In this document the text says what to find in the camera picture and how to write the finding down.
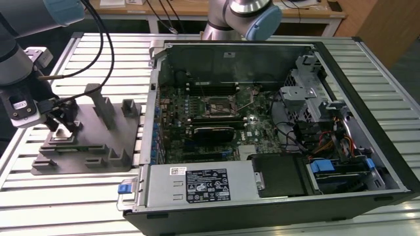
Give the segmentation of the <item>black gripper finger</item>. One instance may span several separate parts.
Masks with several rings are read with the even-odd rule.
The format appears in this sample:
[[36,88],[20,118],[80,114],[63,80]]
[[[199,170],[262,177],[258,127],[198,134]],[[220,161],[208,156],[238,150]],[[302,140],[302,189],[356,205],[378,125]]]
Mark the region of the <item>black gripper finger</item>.
[[59,128],[60,116],[58,113],[50,113],[46,115],[46,117],[47,117],[46,126],[48,127],[51,132],[55,132]]
[[68,129],[68,131],[71,133],[75,132],[76,125],[75,125],[75,114],[74,114],[74,112],[66,112],[64,113],[64,126],[67,127],[67,129]]

